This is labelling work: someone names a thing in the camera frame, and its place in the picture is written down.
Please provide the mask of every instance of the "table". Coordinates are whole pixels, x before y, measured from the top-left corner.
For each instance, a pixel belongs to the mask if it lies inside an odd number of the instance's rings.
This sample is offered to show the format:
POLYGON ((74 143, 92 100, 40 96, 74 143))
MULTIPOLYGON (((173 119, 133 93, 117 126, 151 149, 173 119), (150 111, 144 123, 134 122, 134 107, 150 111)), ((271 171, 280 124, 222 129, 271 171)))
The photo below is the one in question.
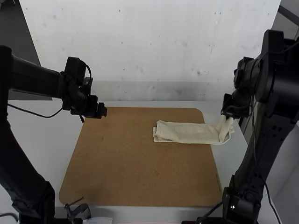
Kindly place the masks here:
MULTIPOLYGON (((51 115, 61 108, 61 101, 10 101, 9 103, 40 113, 51 115)), ((179 107, 197 108, 202 111, 206 123, 216 124, 220 119, 222 102, 212 101, 110 101, 106 106, 127 107, 179 107)), ((63 205, 58 199, 59 190, 77 143, 82 123, 78 116, 61 111, 51 119, 43 119, 13 108, 8 108, 8 120, 13 133, 25 154, 36 170, 50 181, 56 192, 56 217, 65 217, 63 205)), ((247 148, 246 141, 237 124, 235 133, 229 142, 221 146, 212 146, 221 187, 228 186, 231 175, 238 169, 247 148)), ((136 222, 180 223, 183 220, 195 220, 210 208, 177 207, 125 207, 91 206, 94 217, 112 217, 114 224, 136 222)), ((221 208, 211 216, 221 216, 221 208)), ((15 212, 6 191, 0 187, 0 212, 15 212)), ((258 219, 260 224, 277 223, 264 190, 262 208, 258 219)), ((13 224, 10 217, 1 218, 1 223, 13 224)))

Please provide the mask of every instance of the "gray wall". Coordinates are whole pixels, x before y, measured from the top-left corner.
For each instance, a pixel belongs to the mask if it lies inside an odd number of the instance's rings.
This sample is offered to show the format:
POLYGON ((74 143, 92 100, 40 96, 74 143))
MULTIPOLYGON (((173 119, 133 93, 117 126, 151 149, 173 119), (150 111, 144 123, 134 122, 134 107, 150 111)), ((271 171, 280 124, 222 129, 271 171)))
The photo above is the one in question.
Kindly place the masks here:
MULTIPOLYGON (((27 61, 40 65, 30 32, 28 30, 19 1, 7 0, 0 9, 0 45, 6 45, 13 54, 27 61)), ((49 97, 27 93, 9 92, 10 100, 52 100, 49 97)))

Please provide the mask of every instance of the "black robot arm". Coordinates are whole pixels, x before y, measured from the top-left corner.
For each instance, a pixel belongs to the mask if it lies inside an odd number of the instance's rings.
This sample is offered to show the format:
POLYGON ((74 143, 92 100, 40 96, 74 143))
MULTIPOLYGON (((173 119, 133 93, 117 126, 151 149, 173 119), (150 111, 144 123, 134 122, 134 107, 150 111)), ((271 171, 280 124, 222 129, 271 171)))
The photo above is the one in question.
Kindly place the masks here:
POLYGON ((7 120, 9 89, 62 99, 62 109, 90 118, 106 116, 107 109, 90 95, 92 78, 85 78, 86 67, 80 59, 69 57, 65 70, 56 72, 12 55, 0 46, 0 184, 9 193, 21 224, 81 223, 77 212, 87 211, 86 204, 76 211, 67 207, 69 219, 54 219, 55 192, 38 174, 16 141, 7 120))
POLYGON ((235 91, 225 94, 221 114, 247 118, 256 99, 259 106, 254 135, 240 167, 224 188, 222 202, 192 223, 257 224, 264 187, 279 220, 266 180, 281 145, 299 119, 298 60, 298 41, 284 39, 283 32, 267 30, 261 54, 256 59, 244 57, 239 61, 234 71, 235 91), (222 217, 208 217, 221 204, 222 217))

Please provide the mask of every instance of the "white wall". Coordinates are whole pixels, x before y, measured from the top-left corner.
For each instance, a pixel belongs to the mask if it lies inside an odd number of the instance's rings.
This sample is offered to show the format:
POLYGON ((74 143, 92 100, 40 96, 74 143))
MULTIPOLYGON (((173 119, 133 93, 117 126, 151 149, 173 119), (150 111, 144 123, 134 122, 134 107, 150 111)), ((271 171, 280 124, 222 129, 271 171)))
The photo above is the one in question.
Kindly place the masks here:
POLYGON ((289 176, 280 193, 274 199, 275 207, 283 223, 298 223, 299 165, 289 176))
POLYGON ((263 33, 271 28, 279 3, 21 0, 41 65, 63 70, 68 56, 80 57, 91 67, 96 82, 106 82, 105 92, 103 84, 93 86, 103 100, 201 100, 198 93, 205 88, 211 89, 205 98, 222 98, 219 89, 233 89, 237 62, 260 53, 263 33), (159 83, 165 96, 147 87, 153 82, 159 83), (170 87, 184 82, 199 83, 196 96, 188 95, 192 84, 183 84, 183 90, 170 87), (115 89, 118 85, 135 92, 126 94, 115 89))

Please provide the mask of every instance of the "white towel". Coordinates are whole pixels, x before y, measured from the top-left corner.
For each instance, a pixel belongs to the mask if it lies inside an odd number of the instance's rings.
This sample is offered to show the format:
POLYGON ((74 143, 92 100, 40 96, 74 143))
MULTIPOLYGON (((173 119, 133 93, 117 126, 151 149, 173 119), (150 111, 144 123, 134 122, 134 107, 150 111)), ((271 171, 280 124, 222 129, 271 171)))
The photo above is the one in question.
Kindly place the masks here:
POLYGON ((178 142, 188 144, 222 145, 231 138, 234 131, 233 118, 225 116, 216 125, 175 123, 159 120, 153 128, 154 142, 178 142))

